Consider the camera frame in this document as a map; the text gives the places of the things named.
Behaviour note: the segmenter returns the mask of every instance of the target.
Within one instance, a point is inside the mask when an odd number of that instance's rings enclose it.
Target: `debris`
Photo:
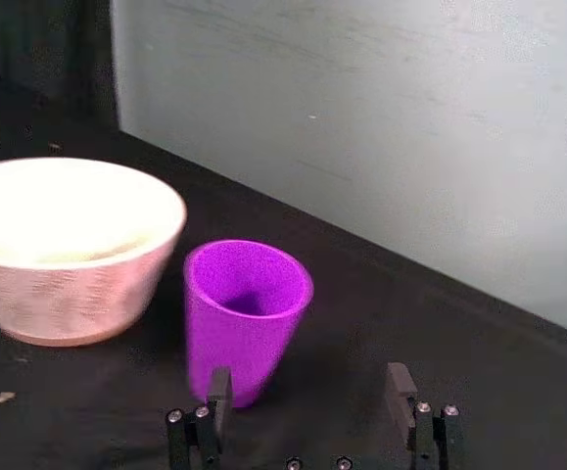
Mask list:
[[[12,400],[16,397],[14,392],[0,392],[0,403],[4,403],[5,401]]]

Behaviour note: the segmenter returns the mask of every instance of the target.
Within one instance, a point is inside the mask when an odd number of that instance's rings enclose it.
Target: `black tablecloth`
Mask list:
[[[565,330],[0,82],[0,160],[55,152],[167,181],[188,223],[152,304],[126,333],[78,349],[0,333],[0,392],[16,393],[0,404],[0,469],[167,467],[165,413],[196,404],[185,377],[182,261],[219,238],[277,246],[315,284],[264,395],[232,418],[227,468],[335,453],[405,465],[383,401],[388,361],[409,366],[422,397],[460,406],[469,468],[567,468]]]

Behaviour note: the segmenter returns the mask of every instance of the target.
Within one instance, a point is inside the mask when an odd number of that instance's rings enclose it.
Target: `cup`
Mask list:
[[[212,372],[231,369],[233,406],[259,396],[313,295],[311,277],[285,252],[221,240],[185,261],[189,383],[205,400]]]

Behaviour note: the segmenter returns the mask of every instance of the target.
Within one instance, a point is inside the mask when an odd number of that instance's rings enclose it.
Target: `cup rim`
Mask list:
[[[205,293],[203,288],[201,288],[199,285],[197,285],[196,283],[191,283],[189,285],[189,289],[194,291],[199,296],[200,299],[203,299],[210,306],[214,306],[219,311],[224,312],[228,315],[237,316],[237,317],[241,317],[241,318],[251,318],[251,319],[254,319],[254,320],[257,320],[257,321],[259,321],[259,320],[270,320],[270,319],[275,319],[275,318],[285,318],[287,316],[293,315],[295,312],[302,311],[304,308],[306,308],[308,306],[309,302],[313,298],[313,281],[311,280],[311,276],[309,275],[309,272],[303,266],[303,264],[300,261],[298,261],[296,258],[294,258],[292,255],[284,252],[283,250],[279,250],[278,248],[275,248],[271,245],[267,245],[265,243],[257,242],[257,241],[254,241],[254,240],[242,240],[242,239],[216,240],[216,241],[208,242],[204,245],[201,245],[200,247],[193,250],[187,256],[187,259],[185,260],[184,268],[183,268],[183,275],[185,277],[184,282],[185,282],[186,289],[187,289],[188,279],[194,279],[194,277],[195,277],[194,265],[195,265],[198,257],[200,257],[202,254],[204,254],[207,250],[214,248],[214,247],[217,247],[219,245],[236,245],[236,244],[237,245],[259,246],[261,248],[265,248],[267,250],[270,250],[270,251],[276,253],[278,256],[289,261],[291,264],[294,265],[294,267],[296,268],[297,272],[299,273],[299,275],[302,279],[303,293],[299,296],[299,299],[295,303],[293,303],[289,308],[287,308],[286,310],[284,310],[280,313],[272,313],[270,315],[249,315],[248,313],[242,313],[242,312],[227,308],[226,306],[224,306],[224,305],[216,302],[214,299],[212,299],[208,294]]]
[[[11,165],[11,164],[21,164],[22,162],[28,161],[78,161],[86,162],[91,165],[107,165],[107,166],[117,166],[121,170],[128,170],[134,173],[138,173],[140,176],[147,179],[155,180],[160,186],[164,186],[168,192],[171,192],[176,198],[177,211],[174,214],[175,223],[172,225],[171,229],[162,232],[159,236],[152,238],[149,242],[142,245],[138,245],[135,248],[126,250],[125,252],[118,253],[116,255],[108,256],[99,259],[81,260],[81,261],[58,261],[58,262],[40,262],[40,261],[10,261],[5,258],[0,258],[0,267],[14,268],[14,269],[28,269],[28,270],[45,270],[45,271],[59,271],[59,270],[80,270],[80,269],[94,269],[98,267],[106,267],[109,265],[119,264],[122,262],[137,259],[144,255],[148,255],[161,247],[168,241],[172,240],[176,235],[178,235],[187,220],[187,206],[181,195],[172,188],[166,182],[160,180],[158,177],[153,176],[140,169],[133,168],[131,166],[126,166],[123,164],[114,164],[111,162],[104,162],[102,160],[94,159],[81,159],[74,157],[30,157],[21,159],[9,159],[0,161],[0,165]]]

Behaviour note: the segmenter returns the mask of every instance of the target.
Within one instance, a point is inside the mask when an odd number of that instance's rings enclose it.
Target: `screw head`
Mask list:
[[[298,458],[290,458],[287,461],[287,470],[301,470],[303,463]]]
[[[459,414],[459,409],[453,404],[447,404],[444,407],[444,414],[446,416],[457,416]]]
[[[353,463],[351,462],[350,459],[346,457],[338,458],[337,465],[338,465],[338,470],[351,470],[351,468],[353,468]]]
[[[431,405],[426,401],[421,401],[419,404],[416,405],[416,408],[421,413],[428,413],[429,411],[431,411]]]
[[[209,409],[206,406],[200,406],[196,408],[196,417],[197,418],[204,418],[209,414]]]
[[[174,411],[171,411],[170,413],[167,414],[167,420],[170,423],[175,423],[176,421],[179,421],[182,417],[183,417],[183,413],[181,413],[180,409],[175,409]]]

